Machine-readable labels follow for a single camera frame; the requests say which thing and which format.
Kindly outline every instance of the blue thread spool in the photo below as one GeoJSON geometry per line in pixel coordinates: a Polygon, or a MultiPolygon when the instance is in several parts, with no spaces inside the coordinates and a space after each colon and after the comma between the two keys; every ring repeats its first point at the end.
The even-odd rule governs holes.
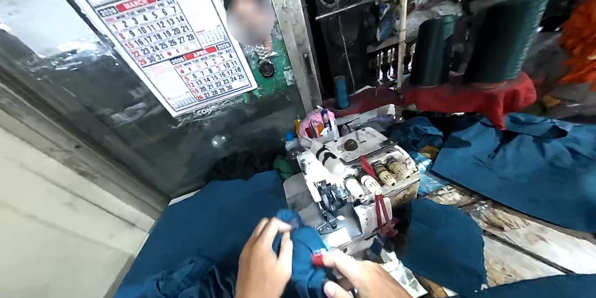
{"type": "Polygon", "coordinates": [[[333,80],[335,81],[336,88],[336,107],[339,110],[343,110],[350,105],[350,102],[347,100],[346,77],[338,75],[333,80]]]}

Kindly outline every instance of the hand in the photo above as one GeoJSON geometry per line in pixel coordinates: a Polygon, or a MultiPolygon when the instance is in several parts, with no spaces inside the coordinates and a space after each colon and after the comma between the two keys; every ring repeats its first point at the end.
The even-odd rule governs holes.
{"type": "Polygon", "coordinates": [[[279,298],[292,275],[291,226],[278,218],[263,218],[244,245],[238,264],[236,298],[279,298]],[[283,233],[279,257],[272,249],[283,233]]]}
{"type": "MultiPolygon", "coordinates": [[[[334,268],[358,290],[360,298],[411,298],[408,292],[387,271],[370,261],[357,261],[340,250],[323,255],[323,263],[334,268]]],[[[328,281],[324,286],[328,298],[350,298],[337,283],[328,281]]]]}

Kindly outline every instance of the calendar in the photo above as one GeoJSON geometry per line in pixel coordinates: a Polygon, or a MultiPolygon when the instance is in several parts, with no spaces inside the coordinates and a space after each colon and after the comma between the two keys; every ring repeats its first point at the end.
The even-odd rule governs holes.
{"type": "Polygon", "coordinates": [[[220,0],[86,1],[173,116],[257,88],[220,0]]]}

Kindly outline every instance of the wall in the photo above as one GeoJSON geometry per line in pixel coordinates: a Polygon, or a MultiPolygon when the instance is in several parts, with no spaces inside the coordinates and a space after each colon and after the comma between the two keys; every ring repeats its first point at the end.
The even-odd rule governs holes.
{"type": "Polygon", "coordinates": [[[0,297],[110,296],[153,222],[0,128],[0,297]]]}

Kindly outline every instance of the black speaker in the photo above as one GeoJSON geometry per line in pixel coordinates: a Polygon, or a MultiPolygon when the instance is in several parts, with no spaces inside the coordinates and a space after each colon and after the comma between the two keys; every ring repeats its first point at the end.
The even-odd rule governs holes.
{"type": "Polygon", "coordinates": [[[372,16],[371,6],[359,6],[347,11],[334,14],[321,20],[314,20],[317,15],[322,15],[341,9],[362,0],[306,0],[314,2],[315,6],[309,7],[311,28],[323,96],[332,97],[334,94],[333,78],[338,75],[346,77],[348,92],[353,92],[370,83],[367,74],[366,47],[370,40],[370,24],[372,16]]]}

